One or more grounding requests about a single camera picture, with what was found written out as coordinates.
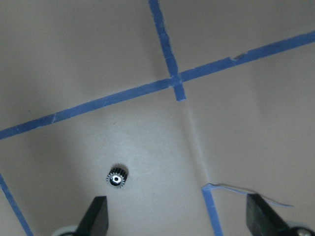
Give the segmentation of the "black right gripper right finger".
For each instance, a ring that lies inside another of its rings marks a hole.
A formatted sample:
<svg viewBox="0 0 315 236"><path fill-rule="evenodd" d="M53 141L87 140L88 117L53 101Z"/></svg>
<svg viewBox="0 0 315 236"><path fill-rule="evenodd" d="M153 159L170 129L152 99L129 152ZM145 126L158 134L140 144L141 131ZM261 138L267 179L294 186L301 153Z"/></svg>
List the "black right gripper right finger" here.
<svg viewBox="0 0 315 236"><path fill-rule="evenodd" d="M252 236L295 235L295 231L258 194L247 195L246 225Z"/></svg>

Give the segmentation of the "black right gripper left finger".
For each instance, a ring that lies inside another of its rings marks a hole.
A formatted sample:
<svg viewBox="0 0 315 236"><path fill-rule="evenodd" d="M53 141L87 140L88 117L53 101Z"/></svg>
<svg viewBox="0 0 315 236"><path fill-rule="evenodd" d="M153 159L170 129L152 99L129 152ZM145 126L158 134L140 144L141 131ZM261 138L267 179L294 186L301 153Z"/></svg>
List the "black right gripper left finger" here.
<svg viewBox="0 0 315 236"><path fill-rule="evenodd" d="M108 207L106 196L94 197L75 236L105 236L108 231Z"/></svg>

